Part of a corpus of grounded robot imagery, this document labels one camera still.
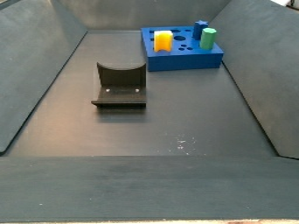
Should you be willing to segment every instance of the black holder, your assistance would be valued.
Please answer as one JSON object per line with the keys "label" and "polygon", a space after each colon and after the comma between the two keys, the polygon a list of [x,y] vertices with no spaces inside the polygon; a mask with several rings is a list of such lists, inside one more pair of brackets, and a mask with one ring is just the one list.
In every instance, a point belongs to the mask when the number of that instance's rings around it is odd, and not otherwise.
{"label": "black holder", "polygon": [[97,107],[145,107],[145,64],[132,69],[112,69],[97,63],[100,90]]}

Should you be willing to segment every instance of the gray floor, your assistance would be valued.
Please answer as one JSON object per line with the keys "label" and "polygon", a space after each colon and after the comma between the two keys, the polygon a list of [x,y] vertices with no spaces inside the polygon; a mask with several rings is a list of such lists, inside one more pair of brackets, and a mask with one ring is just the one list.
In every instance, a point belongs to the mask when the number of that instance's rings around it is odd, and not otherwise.
{"label": "gray floor", "polygon": [[143,64],[140,32],[88,33],[7,156],[275,155],[223,66],[147,73],[147,109],[100,111],[97,62]]}

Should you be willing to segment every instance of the gray wall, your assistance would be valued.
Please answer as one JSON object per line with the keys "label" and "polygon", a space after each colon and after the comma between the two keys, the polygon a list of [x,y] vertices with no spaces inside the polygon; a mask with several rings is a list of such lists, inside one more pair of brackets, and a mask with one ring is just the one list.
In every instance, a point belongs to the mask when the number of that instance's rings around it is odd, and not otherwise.
{"label": "gray wall", "polygon": [[87,32],[56,0],[25,0],[0,11],[0,153]]}
{"label": "gray wall", "polygon": [[211,25],[275,149],[299,158],[299,15],[270,1],[232,0]]}
{"label": "gray wall", "polygon": [[212,20],[230,0],[60,0],[89,29],[139,30]]}

